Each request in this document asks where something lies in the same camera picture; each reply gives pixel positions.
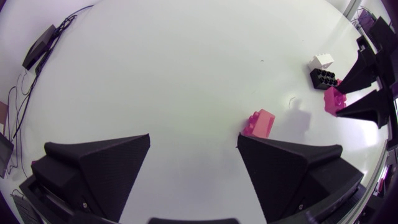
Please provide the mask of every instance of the lego brick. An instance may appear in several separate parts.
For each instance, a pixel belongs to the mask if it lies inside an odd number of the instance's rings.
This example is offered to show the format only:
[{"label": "lego brick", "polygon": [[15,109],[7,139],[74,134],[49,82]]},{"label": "lego brick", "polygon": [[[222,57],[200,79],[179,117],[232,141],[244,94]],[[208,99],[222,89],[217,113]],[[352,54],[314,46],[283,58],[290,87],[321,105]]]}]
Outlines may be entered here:
[{"label": "lego brick", "polygon": [[310,70],[327,69],[334,62],[330,54],[318,54],[308,63]]},{"label": "lego brick", "polygon": [[248,125],[243,129],[243,134],[258,138],[268,138],[274,124],[275,115],[261,109],[253,113],[248,119]]},{"label": "lego brick", "polygon": [[323,93],[325,100],[325,111],[336,116],[336,111],[345,108],[347,105],[345,101],[347,97],[345,94],[340,93],[336,88],[330,87]]},{"label": "lego brick", "polygon": [[313,87],[318,90],[327,90],[329,87],[336,87],[338,82],[333,72],[325,70],[314,69],[310,73]]}]

